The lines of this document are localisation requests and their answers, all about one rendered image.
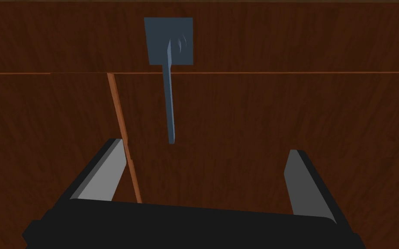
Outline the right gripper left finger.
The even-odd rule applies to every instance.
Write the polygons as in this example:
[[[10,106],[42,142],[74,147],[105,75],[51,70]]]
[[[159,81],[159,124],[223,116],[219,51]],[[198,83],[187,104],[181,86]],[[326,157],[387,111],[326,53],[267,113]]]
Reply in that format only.
[[[62,195],[64,201],[111,201],[125,170],[122,139],[109,139]]]

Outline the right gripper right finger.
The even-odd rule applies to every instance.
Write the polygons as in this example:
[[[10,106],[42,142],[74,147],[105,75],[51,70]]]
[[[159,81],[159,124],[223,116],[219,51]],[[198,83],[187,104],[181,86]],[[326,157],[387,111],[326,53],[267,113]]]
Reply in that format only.
[[[290,150],[284,178],[295,215],[325,217],[337,225],[347,219],[303,150]]]

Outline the brown wooden cupboard door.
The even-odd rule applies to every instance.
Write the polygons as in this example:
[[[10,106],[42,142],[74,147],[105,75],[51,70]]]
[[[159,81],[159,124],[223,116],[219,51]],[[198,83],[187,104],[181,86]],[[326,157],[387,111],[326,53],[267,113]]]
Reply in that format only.
[[[142,201],[292,213],[304,150],[367,249],[399,249],[399,74],[116,75]]]
[[[0,249],[41,218],[120,129],[105,73],[0,75]]]

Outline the brown wooden drawer front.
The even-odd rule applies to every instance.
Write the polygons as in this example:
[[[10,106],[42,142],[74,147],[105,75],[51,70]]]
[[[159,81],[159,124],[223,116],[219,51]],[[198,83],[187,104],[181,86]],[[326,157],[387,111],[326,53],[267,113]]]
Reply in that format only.
[[[0,2],[0,73],[159,71],[145,17],[193,19],[179,72],[399,71],[399,3]]]

